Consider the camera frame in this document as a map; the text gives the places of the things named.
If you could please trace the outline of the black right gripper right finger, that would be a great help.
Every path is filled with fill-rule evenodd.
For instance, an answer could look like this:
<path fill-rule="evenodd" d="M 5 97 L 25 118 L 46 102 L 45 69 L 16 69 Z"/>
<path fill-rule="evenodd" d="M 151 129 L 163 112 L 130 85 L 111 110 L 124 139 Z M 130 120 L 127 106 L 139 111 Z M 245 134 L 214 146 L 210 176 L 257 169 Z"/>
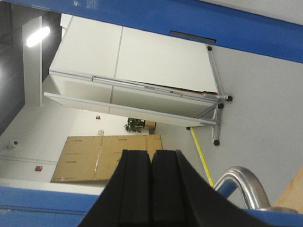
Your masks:
<path fill-rule="evenodd" d="M 155 227 L 249 227 L 251 217 L 214 191 L 180 152 L 158 150 L 152 161 Z"/>

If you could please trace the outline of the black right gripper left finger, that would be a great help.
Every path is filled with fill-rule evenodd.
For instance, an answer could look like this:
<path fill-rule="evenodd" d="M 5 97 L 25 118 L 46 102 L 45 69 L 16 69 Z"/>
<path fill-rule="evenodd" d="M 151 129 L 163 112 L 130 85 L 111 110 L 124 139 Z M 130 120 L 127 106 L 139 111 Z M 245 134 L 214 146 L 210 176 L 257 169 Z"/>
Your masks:
<path fill-rule="evenodd" d="M 123 151 L 110 181 L 80 226 L 151 226 L 151 162 L 146 151 Z"/>

